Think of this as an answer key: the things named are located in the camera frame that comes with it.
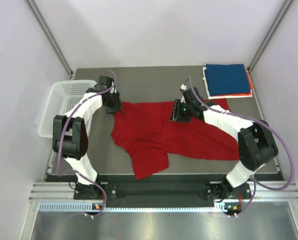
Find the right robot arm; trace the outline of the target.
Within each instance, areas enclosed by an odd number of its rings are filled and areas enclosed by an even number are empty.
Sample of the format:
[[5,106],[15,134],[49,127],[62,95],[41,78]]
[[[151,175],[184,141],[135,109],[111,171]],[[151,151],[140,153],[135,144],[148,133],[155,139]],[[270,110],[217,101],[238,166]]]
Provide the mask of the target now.
[[171,121],[189,122],[192,118],[217,127],[233,137],[239,150],[239,161],[219,186],[208,191],[209,198],[221,202],[235,197],[249,177],[274,159],[278,147],[264,120],[246,120],[232,115],[214,101],[203,101],[196,87],[181,85],[181,99],[176,99]]

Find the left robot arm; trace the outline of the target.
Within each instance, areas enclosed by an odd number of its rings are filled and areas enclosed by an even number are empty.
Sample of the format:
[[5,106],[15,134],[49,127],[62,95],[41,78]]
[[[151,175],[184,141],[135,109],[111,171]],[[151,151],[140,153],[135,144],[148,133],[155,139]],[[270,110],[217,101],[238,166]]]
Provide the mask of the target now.
[[122,110],[120,94],[115,86],[116,76],[101,75],[95,86],[89,88],[71,110],[53,119],[52,148],[58,156],[57,170],[61,159],[64,159],[76,174],[75,200],[105,198],[98,173],[87,155],[86,124],[102,107],[105,107],[107,114]]

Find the red t-shirt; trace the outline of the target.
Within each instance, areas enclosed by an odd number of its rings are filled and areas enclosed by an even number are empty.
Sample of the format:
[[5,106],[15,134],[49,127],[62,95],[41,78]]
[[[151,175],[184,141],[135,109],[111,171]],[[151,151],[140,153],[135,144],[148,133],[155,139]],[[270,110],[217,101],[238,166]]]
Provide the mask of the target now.
[[219,128],[196,118],[170,121],[171,101],[121,104],[122,111],[113,115],[111,136],[130,156],[137,180],[166,170],[168,154],[211,161],[239,159],[237,141]]

